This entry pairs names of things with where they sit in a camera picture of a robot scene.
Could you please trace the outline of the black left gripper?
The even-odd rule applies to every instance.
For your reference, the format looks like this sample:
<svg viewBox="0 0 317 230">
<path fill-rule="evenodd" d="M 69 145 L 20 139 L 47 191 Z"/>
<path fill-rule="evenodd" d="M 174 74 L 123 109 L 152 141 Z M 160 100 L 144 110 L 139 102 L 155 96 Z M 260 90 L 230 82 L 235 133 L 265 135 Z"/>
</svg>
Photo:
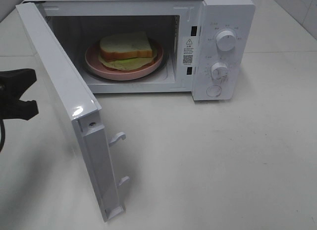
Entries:
<svg viewBox="0 0 317 230">
<path fill-rule="evenodd" d="M 39 113 L 37 102 L 19 98 L 37 81 L 34 69 L 0 72 L 0 118 L 29 120 Z"/>
</svg>

